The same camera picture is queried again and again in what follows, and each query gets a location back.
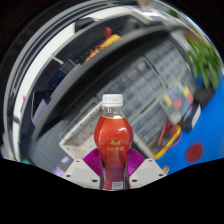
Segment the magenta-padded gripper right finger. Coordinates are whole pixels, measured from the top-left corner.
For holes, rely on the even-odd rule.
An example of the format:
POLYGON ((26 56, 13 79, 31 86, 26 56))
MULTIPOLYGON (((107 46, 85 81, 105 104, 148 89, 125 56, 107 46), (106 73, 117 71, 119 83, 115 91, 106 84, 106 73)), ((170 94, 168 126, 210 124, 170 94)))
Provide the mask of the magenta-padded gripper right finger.
POLYGON ((165 172, 154 159, 145 159, 136 150, 130 148, 126 161, 125 181, 127 189, 135 189, 148 185, 165 177, 165 172))

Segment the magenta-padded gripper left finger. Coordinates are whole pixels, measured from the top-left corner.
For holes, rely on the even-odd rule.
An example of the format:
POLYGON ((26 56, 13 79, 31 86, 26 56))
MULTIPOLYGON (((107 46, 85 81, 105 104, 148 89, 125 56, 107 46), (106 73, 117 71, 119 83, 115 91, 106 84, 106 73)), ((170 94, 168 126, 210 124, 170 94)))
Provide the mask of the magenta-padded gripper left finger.
POLYGON ((98 149, 93 149, 83 159, 75 159, 63 178, 84 188, 102 189, 103 165, 98 149))

